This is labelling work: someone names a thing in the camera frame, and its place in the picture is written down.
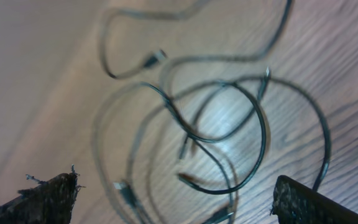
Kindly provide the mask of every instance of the tangled cable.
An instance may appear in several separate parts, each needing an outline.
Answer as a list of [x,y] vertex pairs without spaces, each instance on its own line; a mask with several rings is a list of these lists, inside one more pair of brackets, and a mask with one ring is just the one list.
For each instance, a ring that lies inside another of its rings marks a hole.
[[[100,52],[100,59],[101,59],[101,65],[103,70],[112,78],[114,79],[124,79],[132,77],[139,72],[141,72],[143,69],[152,68],[159,62],[161,62],[163,59],[166,58],[165,52],[162,50],[159,50],[158,52],[152,54],[145,62],[139,66],[138,68],[129,70],[128,72],[124,72],[120,75],[115,75],[110,70],[108,66],[108,60],[106,57],[105,52],[105,41],[106,37],[108,36],[108,25],[111,22],[111,20],[115,16],[129,16],[135,19],[154,19],[154,20],[168,20],[168,21],[178,21],[178,20],[185,20],[191,17],[194,13],[199,11],[202,6],[204,6],[209,0],[199,0],[194,5],[190,6],[189,8],[185,9],[182,12],[178,13],[169,13],[169,12],[141,12],[141,11],[134,11],[130,9],[116,9],[113,10],[112,13],[109,14],[107,18],[106,23],[102,27],[101,32],[101,38],[99,43],[99,52]],[[235,80],[211,80],[204,83],[195,84],[188,89],[171,96],[171,94],[168,94],[164,90],[164,86],[167,84],[167,77],[171,70],[174,67],[177,67],[179,65],[183,65],[184,63],[195,63],[195,62],[215,62],[215,61],[223,61],[223,62],[254,62],[257,60],[260,60],[264,58],[267,53],[270,51],[270,49],[273,47],[274,43],[278,40],[280,34],[283,31],[283,28],[285,26],[285,23],[288,19],[289,11],[291,8],[292,0],[287,0],[287,3],[285,5],[284,13],[282,16],[282,20],[280,22],[279,27],[277,28],[276,33],[274,33],[272,39],[268,42],[268,44],[260,51],[258,51],[256,54],[253,55],[192,55],[192,56],[185,56],[185,57],[179,57],[175,58],[171,61],[169,61],[162,69],[162,72],[160,74],[160,84],[159,87],[152,85],[150,83],[146,82],[140,82],[135,83],[133,85],[125,86],[121,90],[113,93],[100,107],[98,110],[98,113],[95,117],[94,124],[93,124],[93,135],[92,135],[92,149],[93,149],[93,155],[94,160],[96,164],[96,168],[99,172],[99,176],[101,179],[101,182],[103,184],[103,187],[106,191],[106,195],[108,196],[108,199],[110,201],[110,204],[112,205],[113,209],[117,211],[117,213],[121,216],[121,218],[126,223],[133,223],[131,218],[125,213],[123,208],[120,206],[118,199],[116,197],[116,194],[113,192],[113,186],[112,183],[109,181],[106,175],[106,168],[104,167],[104,163],[102,158],[99,155],[99,152],[101,150],[101,138],[103,138],[103,130],[102,125],[104,123],[107,123],[108,121],[105,121],[106,119],[106,112],[108,109],[114,104],[114,102],[119,99],[123,94],[127,93],[128,91],[135,90],[141,87],[147,87],[153,89],[155,92],[157,92],[160,97],[162,98],[163,105],[153,109],[142,121],[140,124],[140,127],[137,131],[137,134],[135,136],[135,140],[132,144],[131,152],[129,154],[129,158],[127,161],[127,168],[126,168],[126,180],[122,181],[121,183],[114,184],[114,187],[116,189],[120,190],[120,193],[124,197],[124,200],[126,203],[131,207],[131,209],[134,211],[137,219],[140,223],[153,223],[152,219],[146,212],[144,206],[141,204],[138,196],[135,193],[135,190],[132,188],[133,180],[132,180],[132,174],[133,174],[133,166],[135,162],[136,154],[139,150],[140,144],[142,142],[142,138],[144,136],[145,130],[147,125],[152,121],[153,118],[155,118],[159,112],[166,109],[170,112],[172,115],[172,118],[177,122],[177,124],[186,132],[186,136],[183,140],[183,144],[180,147],[180,152],[178,154],[179,159],[183,159],[185,156],[185,152],[187,149],[187,144],[189,142],[189,139],[191,139],[198,147],[201,148],[202,151],[204,151],[207,156],[209,156],[215,164],[219,167],[220,171],[222,172],[225,182],[226,182],[226,189],[222,190],[210,190],[206,189],[204,187],[201,187],[194,183],[192,180],[187,178],[185,174],[178,174],[178,180],[182,181],[187,186],[191,187],[194,190],[211,194],[211,195],[222,195],[222,194],[228,194],[229,196],[229,205],[224,207],[223,209],[219,210],[215,214],[211,216],[211,218],[207,219],[204,223],[218,223],[223,220],[228,219],[229,223],[233,223],[234,216],[233,213],[235,211],[234,208],[234,200],[232,193],[239,190],[243,186],[245,186],[246,183],[250,181],[250,179],[255,175],[257,172],[257,169],[259,168],[260,164],[262,163],[262,159],[265,154],[266,150],[266,142],[267,142],[267,124],[266,120],[264,118],[262,108],[260,107],[260,101],[262,100],[267,87],[270,82],[277,83],[280,85],[283,85],[285,87],[291,88],[292,90],[298,92],[301,94],[306,100],[309,101],[310,105],[313,107],[313,109],[316,111],[316,114],[318,115],[319,121],[321,123],[321,127],[323,130],[323,136],[324,136],[324,159],[323,159],[323,165],[321,166],[320,172],[318,174],[317,179],[314,182],[313,190],[317,191],[320,183],[324,179],[324,176],[327,173],[328,165],[329,165],[329,158],[331,155],[331,138],[330,138],[330,132],[328,128],[328,124],[326,121],[326,118],[324,117],[323,112],[321,111],[320,107],[317,105],[317,103],[310,97],[309,94],[307,94],[306,91],[304,91],[302,88],[300,88],[298,85],[291,83],[286,80],[282,80],[280,78],[275,78],[271,76],[270,70],[268,69],[266,73],[260,74],[260,75],[243,75]],[[249,91],[241,87],[239,84],[243,82],[249,82],[249,81],[257,81],[260,82],[259,90],[257,97],[254,97],[253,94],[251,94]],[[194,92],[197,92],[199,90],[202,90],[209,86],[217,86],[219,87],[216,91],[212,92],[207,99],[202,103],[202,105],[199,107],[198,111],[196,112],[194,118],[192,119],[191,123],[188,123],[185,121],[181,113],[179,112],[178,108],[175,105],[175,102],[182,99],[185,96],[188,96]],[[222,91],[228,89],[228,88],[234,88],[238,91],[240,91],[247,99],[252,103],[253,108],[244,116],[244,118],[239,122],[238,125],[236,125],[232,130],[230,130],[228,133],[218,137],[218,138],[209,138],[203,136],[201,133],[197,131],[196,128],[194,128],[196,123],[198,122],[202,112],[208,105],[208,103],[219,93]],[[219,162],[219,160],[210,153],[202,144],[201,142],[207,142],[207,143],[217,143],[224,140],[227,140],[234,134],[236,134],[241,128],[243,128],[248,120],[256,113],[259,124],[260,124],[260,130],[261,130],[261,145],[260,145],[260,153],[259,157],[254,164],[254,167],[251,169],[247,177],[242,180],[240,183],[238,183],[236,186],[231,187],[229,177],[226,174],[226,171],[224,170],[223,165]]]

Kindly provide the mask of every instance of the wood grain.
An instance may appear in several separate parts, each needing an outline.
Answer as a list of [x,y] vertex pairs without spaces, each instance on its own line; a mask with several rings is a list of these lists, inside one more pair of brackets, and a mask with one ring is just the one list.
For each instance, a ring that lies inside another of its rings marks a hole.
[[[191,1],[111,1],[110,6],[176,11]],[[109,39],[112,67],[123,71],[151,50],[164,49],[169,57],[188,54],[250,54],[273,34],[284,1],[211,1],[186,22],[145,22],[119,19]],[[0,204],[17,196],[16,190],[33,183],[24,174],[49,179],[67,172],[70,164],[81,174],[83,189],[72,223],[122,223],[110,207],[97,175],[90,149],[93,118],[111,93],[134,81],[156,82],[160,68],[138,77],[114,81],[101,70],[97,58],[100,16],[70,58],[59,82],[0,172]],[[234,78],[263,72],[269,66],[275,77],[291,80],[308,90],[322,107],[331,128],[333,154],[320,192],[358,213],[358,1],[296,0],[284,34],[271,54],[252,64],[201,63],[175,70],[172,92],[212,78]],[[244,84],[255,92],[256,83]],[[211,90],[185,98],[180,108],[186,119]],[[103,158],[111,180],[124,176],[134,134],[144,116],[161,104],[151,90],[135,91],[112,105],[111,122],[104,139]],[[255,177],[239,191],[237,223],[276,223],[269,216],[276,178],[285,174],[312,186],[323,158],[321,128],[314,111],[294,92],[270,85],[262,101],[271,143]],[[250,103],[236,91],[219,95],[207,108],[200,130],[225,133],[248,111]],[[195,192],[177,181],[185,170],[211,189],[224,187],[219,170],[200,150],[178,167],[176,155],[184,132],[164,111],[147,129],[135,165],[135,189],[154,220],[199,223],[227,202],[227,196]],[[258,121],[252,121],[228,141],[209,145],[220,160],[243,179],[253,166],[260,146]]]

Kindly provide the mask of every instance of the coiled wire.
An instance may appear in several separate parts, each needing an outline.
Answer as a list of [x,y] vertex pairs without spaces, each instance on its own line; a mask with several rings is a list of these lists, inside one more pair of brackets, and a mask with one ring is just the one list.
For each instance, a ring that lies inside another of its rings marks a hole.
[[[109,35],[109,24],[116,16],[128,16],[134,19],[147,19],[147,20],[165,20],[165,21],[180,21],[180,20],[186,20],[190,18],[193,14],[197,13],[206,3],[208,3],[210,0],[199,0],[196,1],[192,6],[188,7],[187,9],[177,12],[177,13],[171,13],[171,12],[144,12],[144,11],[135,11],[132,9],[113,9],[109,12],[109,14],[106,16],[106,22],[103,24],[101,29],[101,35],[99,40],[99,56],[101,61],[101,66],[103,70],[114,79],[125,79],[129,77],[133,77],[134,75],[137,75],[139,72],[141,72],[144,68],[137,67],[133,68],[131,70],[128,70],[127,72],[121,73],[116,75],[111,71],[108,65],[108,60],[106,57],[106,48],[105,48],[105,41],[107,39],[107,36]],[[185,155],[186,151],[186,145],[188,143],[188,140],[191,139],[195,142],[197,146],[199,146],[219,167],[221,172],[223,173],[223,176],[225,178],[225,182],[227,185],[227,189],[222,190],[210,190],[203,187],[200,187],[199,185],[196,185],[193,182],[190,181],[183,181],[185,184],[187,184],[189,187],[191,187],[194,190],[204,192],[206,194],[213,194],[213,195],[221,195],[221,194],[228,194],[229,195],[229,204],[231,208],[234,208],[234,202],[232,198],[232,193],[239,190],[241,187],[245,186],[246,183],[250,181],[250,179],[255,175],[257,172],[257,169],[259,168],[262,159],[265,154],[265,148],[266,148],[266,123],[264,120],[264,116],[262,113],[262,108],[259,105],[259,102],[262,100],[268,83],[274,82],[278,83],[280,85],[283,85],[287,88],[291,88],[292,90],[298,92],[301,94],[306,100],[309,101],[313,109],[316,111],[316,114],[318,115],[319,121],[321,123],[321,127],[323,130],[323,136],[324,136],[324,159],[323,159],[323,165],[321,166],[320,172],[318,174],[317,179],[314,182],[313,190],[317,191],[319,185],[321,184],[322,180],[324,179],[324,176],[327,173],[328,165],[329,165],[329,158],[331,155],[331,138],[330,138],[330,132],[328,128],[328,124],[326,121],[326,118],[321,111],[318,104],[310,97],[309,94],[307,94],[306,91],[304,91],[302,88],[300,88],[298,85],[291,83],[286,80],[282,80],[279,78],[274,78],[268,76],[269,74],[261,74],[261,75],[244,75],[241,76],[238,79],[235,80],[212,80],[200,84],[193,85],[192,87],[188,88],[187,90],[182,91],[181,93],[170,96],[169,93],[167,93],[164,89],[165,86],[168,84],[167,77],[169,77],[170,72],[173,68],[183,65],[185,63],[197,63],[197,62],[239,62],[239,63],[246,63],[246,62],[255,62],[260,59],[263,59],[266,57],[266,55],[270,52],[271,48],[274,46],[274,44],[277,42],[278,38],[280,37],[280,34],[283,32],[283,29],[285,27],[285,23],[288,19],[288,15],[290,12],[290,8],[292,5],[292,0],[287,0],[287,3],[284,8],[284,13],[282,16],[282,20],[280,21],[280,24],[274,33],[273,37],[270,39],[270,41],[263,47],[260,51],[252,54],[252,55],[190,55],[190,56],[184,56],[184,57],[178,57],[175,59],[172,59],[169,61],[163,68],[160,73],[159,78],[159,87],[154,86],[149,83],[140,82],[135,83],[130,86],[125,86],[123,89],[117,91],[115,94],[111,95],[100,107],[98,114],[95,117],[94,124],[93,124],[93,135],[92,135],[92,149],[93,149],[93,155],[94,160],[96,164],[96,168],[98,170],[102,185],[106,191],[106,195],[108,196],[108,199],[115,211],[121,216],[121,218],[126,223],[133,223],[133,221],[126,215],[125,211],[122,209],[120,204],[118,203],[118,200],[112,191],[112,185],[110,181],[107,178],[106,175],[106,169],[104,167],[104,163],[102,158],[99,156],[99,151],[101,149],[101,141],[100,138],[103,137],[103,132],[101,130],[101,126],[104,123],[104,118],[106,115],[106,112],[108,111],[109,107],[124,93],[140,88],[142,86],[146,86],[148,88],[151,88],[155,90],[160,97],[162,98],[163,105],[155,108],[150,112],[143,122],[141,123],[139,130],[135,136],[134,143],[132,145],[131,153],[128,158],[127,162],[127,171],[126,171],[126,179],[129,181],[129,183],[133,183],[132,180],[132,173],[133,173],[133,166],[135,157],[137,154],[137,151],[139,150],[140,144],[142,142],[142,138],[145,132],[145,129],[147,125],[151,122],[151,120],[156,117],[159,112],[161,112],[163,109],[169,110],[171,113],[173,119],[177,122],[177,124],[186,132],[186,137],[183,140],[183,145],[180,148],[179,152],[179,159],[182,159]],[[257,97],[254,97],[251,93],[249,93],[247,90],[245,90],[243,87],[239,86],[242,82],[248,82],[248,81],[258,81],[260,82],[260,88],[257,94]],[[207,98],[207,100],[200,106],[198,112],[196,113],[195,117],[193,118],[191,124],[187,123],[182,115],[180,114],[178,108],[175,106],[175,102],[180,100],[181,98],[194,93],[198,90],[201,90],[203,88],[206,88],[208,86],[219,86],[219,89],[215,92],[212,92]],[[223,136],[220,136],[218,138],[207,138],[204,137],[202,134],[200,134],[195,128],[195,124],[197,120],[200,118],[202,111],[206,107],[206,105],[220,92],[222,92],[224,89],[227,88],[235,88],[239,90],[241,93],[243,93],[252,103],[253,108],[244,116],[242,121],[234,127],[230,132],[224,134]],[[220,164],[219,160],[217,160],[200,142],[208,142],[208,143],[216,143],[219,141],[224,141],[228,138],[230,138],[233,134],[238,132],[241,128],[245,126],[245,124],[250,120],[252,115],[256,113],[257,117],[260,121],[260,128],[261,128],[261,147],[260,147],[260,154],[259,157],[252,168],[252,170],[249,172],[248,176],[241,181],[239,184],[237,184],[234,187],[230,186],[229,178],[226,174],[226,171],[224,170],[223,166]],[[141,204],[140,200],[138,202],[137,208],[139,211],[137,211],[138,217],[144,217],[140,218],[141,223],[145,223],[145,220],[147,220],[148,223],[153,223],[147,212],[145,211],[145,208]],[[232,216],[229,219],[229,223],[233,222]]]

